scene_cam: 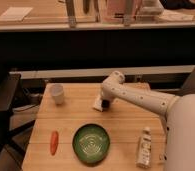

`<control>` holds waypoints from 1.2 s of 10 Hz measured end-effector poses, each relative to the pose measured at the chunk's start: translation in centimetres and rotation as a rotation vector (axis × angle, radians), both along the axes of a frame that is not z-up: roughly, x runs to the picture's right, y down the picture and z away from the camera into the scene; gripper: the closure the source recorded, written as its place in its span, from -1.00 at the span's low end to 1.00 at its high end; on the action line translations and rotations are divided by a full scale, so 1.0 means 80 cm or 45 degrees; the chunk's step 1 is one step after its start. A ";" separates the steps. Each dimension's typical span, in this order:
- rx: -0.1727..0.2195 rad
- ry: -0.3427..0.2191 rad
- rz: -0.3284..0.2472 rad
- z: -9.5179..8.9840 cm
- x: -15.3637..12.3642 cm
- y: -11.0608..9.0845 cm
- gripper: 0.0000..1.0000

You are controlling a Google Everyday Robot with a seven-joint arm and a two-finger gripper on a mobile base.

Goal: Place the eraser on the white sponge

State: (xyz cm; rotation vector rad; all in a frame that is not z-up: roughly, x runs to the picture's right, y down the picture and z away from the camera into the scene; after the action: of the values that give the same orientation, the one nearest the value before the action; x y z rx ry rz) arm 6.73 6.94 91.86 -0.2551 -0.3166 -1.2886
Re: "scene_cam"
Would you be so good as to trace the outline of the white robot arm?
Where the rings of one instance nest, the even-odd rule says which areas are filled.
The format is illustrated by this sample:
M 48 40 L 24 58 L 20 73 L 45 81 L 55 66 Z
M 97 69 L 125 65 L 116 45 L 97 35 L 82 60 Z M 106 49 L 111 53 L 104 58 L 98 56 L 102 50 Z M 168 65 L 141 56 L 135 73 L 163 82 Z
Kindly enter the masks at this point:
M 123 84 L 121 72 L 112 72 L 101 84 L 101 99 L 120 98 L 166 120 L 164 171 L 195 171 L 195 94 L 177 96 Z

